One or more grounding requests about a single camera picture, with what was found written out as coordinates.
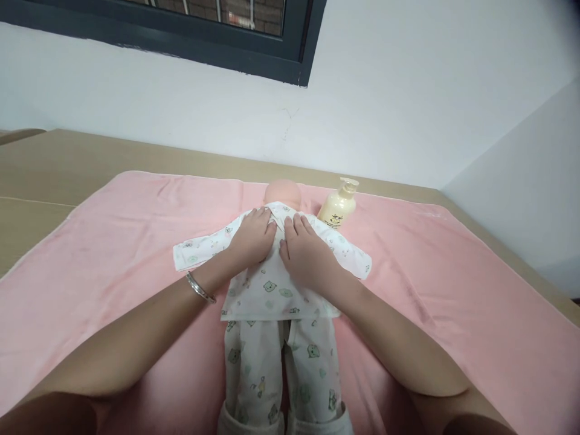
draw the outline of lotion bottle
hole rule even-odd
[[[343,177],[341,177],[340,181],[342,182],[340,187],[328,195],[317,216],[317,218],[335,230],[344,223],[346,218],[356,208],[354,195],[358,187],[358,181]]]

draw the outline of bottle label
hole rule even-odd
[[[342,220],[344,219],[344,215],[339,216],[337,214],[333,214],[330,219],[325,219],[324,223],[326,225],[328,225],[329,227],[333,228],[334,230],[336,230],[338,227],[340,227],[340,225],[342,225]]]

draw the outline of white wall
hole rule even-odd
[[[563,5],[329,0],[308,89],[0,24],[0,129],[440,188],[580,71]]]
[[[443,191],[546,279],[580,297],[580,77]]]

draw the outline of window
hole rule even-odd
[[[0,0],[0,21],[307,86],[326,0]]]

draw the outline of brick wall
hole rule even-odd
[[[147,0],[129,0],[148,4]],[[282,34],[282,20],[285,0],[254,0],[255,30],[273,35]],[[155,0],[157,7],[184,14],[182,0]],[[218,20],[215,0],[187,0],[190,15],[212,21]],[[221,0],[222,22],[228,23],[229,13],[250,18],[250,0]]]

